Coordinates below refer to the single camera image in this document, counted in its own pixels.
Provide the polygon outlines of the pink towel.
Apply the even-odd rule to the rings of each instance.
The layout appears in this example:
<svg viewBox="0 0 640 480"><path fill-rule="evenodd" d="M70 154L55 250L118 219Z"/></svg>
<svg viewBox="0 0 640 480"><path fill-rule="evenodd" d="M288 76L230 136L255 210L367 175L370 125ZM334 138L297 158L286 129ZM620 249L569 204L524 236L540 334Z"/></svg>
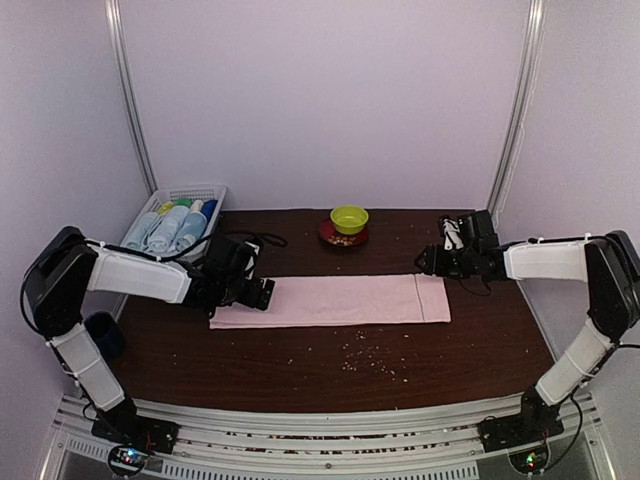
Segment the pink towel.
<svg viewBox="0 0 640 480"><path fill-rule="evenodd" d="M265 311L222 307L212 330L449 323L444 281L416 274L281 277Z"/></svg>

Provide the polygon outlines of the blue polka dot towel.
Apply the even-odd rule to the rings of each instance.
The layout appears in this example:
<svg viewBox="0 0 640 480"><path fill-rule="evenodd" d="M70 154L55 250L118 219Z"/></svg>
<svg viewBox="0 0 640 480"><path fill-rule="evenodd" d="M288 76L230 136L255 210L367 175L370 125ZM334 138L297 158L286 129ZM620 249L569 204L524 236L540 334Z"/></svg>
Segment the blue polka dot towel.
<svg viewBox="0 0 640 480"><path fill-rule="evenodd" d="M207 224L207 217L201 212L190 212L174 240L175 250L182 252L194 245L202 237Z"/></svg>

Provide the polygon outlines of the green plastic bowl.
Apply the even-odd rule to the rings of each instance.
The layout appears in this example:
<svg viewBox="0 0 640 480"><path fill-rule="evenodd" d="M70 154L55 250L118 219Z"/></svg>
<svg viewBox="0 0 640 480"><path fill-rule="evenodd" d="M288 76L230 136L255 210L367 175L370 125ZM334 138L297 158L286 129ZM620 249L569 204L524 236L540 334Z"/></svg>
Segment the green plastic bowl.
<svg viewBox="0 0 640 480"><path fill-rule="evenodd" d="M343 205L330 212L330 220L341 234L355 235L361 232L369 221L369 213L362 207Z"/></svg>

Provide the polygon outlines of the red floral plate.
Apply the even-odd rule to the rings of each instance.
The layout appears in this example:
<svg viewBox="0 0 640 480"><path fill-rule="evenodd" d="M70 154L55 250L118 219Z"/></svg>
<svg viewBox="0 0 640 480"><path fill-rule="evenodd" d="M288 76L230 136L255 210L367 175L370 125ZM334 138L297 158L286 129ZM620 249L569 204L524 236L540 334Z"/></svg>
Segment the red floral plate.
<svg viewBox="0 0 640 480"><path fill-rule="evenodd" d="M369 237L369 228L367 226L364 227L363 230L356 234L343 234L340 233L331 220L326 218L318 227L318 235L321 240L326 242L329 245L337 246L337 247L355 247L361 244L364 244Z"/></svg>

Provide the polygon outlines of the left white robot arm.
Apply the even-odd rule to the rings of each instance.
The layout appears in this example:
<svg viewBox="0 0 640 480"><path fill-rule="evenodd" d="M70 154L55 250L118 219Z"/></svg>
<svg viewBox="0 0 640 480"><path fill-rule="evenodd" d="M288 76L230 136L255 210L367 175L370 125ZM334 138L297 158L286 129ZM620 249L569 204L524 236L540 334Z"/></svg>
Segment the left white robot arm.
<svg viewBox="0 0 640 480"><path fill-rule="evenodd" d="M221 308L240 304L264 311L275 283L256 275L267 245L284 247L281 237L246 230L212 233L206 250L190 262L185 252L152 255L85 237L63 228L27 268L19 290L25 323L53 351L86 395L96 418L93 433L134 444L173 438L174 424L140 416L116 379L85 321L85 300L105 297L115 307L128 297L200 309L208 319Z"/></svg>

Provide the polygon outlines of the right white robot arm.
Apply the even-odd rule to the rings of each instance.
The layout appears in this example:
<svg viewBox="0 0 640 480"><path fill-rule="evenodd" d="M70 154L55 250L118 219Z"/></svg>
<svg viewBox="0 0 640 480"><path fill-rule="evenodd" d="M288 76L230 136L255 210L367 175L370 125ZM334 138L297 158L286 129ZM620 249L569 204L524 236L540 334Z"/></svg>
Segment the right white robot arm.
<svg viewBox="0 0 640 480"><path fill-rule="evenodd" d="M488 418L478 429L485 451L559 435L561 405L602 368L639 320L639 255L628 234L529 239L503 244L486 210L439 220L441 243L415 258L424 274L462 281L558 280L587 286L584 326L564 353L520 399L514 415Z"/></svg>

